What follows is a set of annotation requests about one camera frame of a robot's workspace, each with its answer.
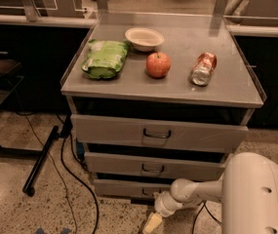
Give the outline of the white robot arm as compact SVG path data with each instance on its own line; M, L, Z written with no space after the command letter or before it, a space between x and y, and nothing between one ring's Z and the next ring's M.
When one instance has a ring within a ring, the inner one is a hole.
M278 234L278 165L245 152L230 159L220 180L177 179L155 197L142 233L151 234L165 217L204 201L221 204L221 234Z

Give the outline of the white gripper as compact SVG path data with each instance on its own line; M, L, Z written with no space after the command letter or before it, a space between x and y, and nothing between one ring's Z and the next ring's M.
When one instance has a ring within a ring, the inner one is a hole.
M162 217L169 217L182 208L183 203L176 201L169 191L158 193L154 202L156 213L151 213L149 215L142 229L142 233L151 234L162 223Z

